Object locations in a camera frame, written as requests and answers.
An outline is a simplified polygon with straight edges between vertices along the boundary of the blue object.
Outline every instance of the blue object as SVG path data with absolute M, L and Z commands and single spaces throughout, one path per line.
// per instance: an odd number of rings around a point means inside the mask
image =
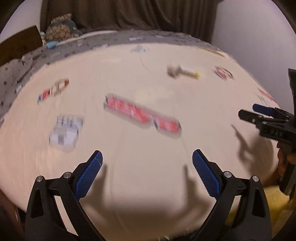
M 220 182 L 208 165 L 208 160 L 199 150 L 195 150 L 192 155 L 192 163 L 200 176 L 208 194 L 216 200 L 220 197 Z
M 77 199 L 86 196 L 102 164 L 103 155 L 100 151 L 98 151 L 76 181 L 74 195 Z
M 50 41 L 46 44 L 48 49 L 54 49 L 55 45 L 58 43 L 58 41 Z
M 270 108 L 270 107 L 266 107 L 263 105 L 259 105 L 259 104 L 253 104 L 253 110 L 255 112 L 261 113 L 263 115 L 267 115 L 267 116 L 273 116 L 274 115 L 274 109 Z

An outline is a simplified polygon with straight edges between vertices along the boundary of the round table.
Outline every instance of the round table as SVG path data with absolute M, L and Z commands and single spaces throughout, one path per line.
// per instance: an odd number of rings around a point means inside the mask
M 110 46 L 45 65 L 21 90 L 0 129 L 0 188 L 20 208 L 26 210 L 38 175 L 58 178 L 100 150 L 103 166 L 80 200 L 86 214 L 107 240 L 153 240 L 199 227 L 215 203 L 192 165 L 194 150 L 236 177 L 262 181 L 272 173 L 276 142 L 261 138 L 238 111 L 278 105 L 234 59 L 193 46 L 135 47 Z M 172 78 L 169 64 L 197 70 L 199 78 Z M 69 83 L 59 94 L 37 102 L 64 79 Z M 109 111 L 108 94 L 179 122 L 181 131 Z M 72 149 L 49 143 L 61 114 L 83 117 Z

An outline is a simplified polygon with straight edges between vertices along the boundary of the stuffed animal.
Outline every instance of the stuffed animal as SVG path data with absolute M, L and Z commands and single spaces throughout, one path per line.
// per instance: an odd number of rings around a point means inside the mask
M 77 29 L 76 24 L 71 19 L 71 13 L 54 18 L 46 30 L 46 42 L 60 42 L 81 36 L 82 32 Z

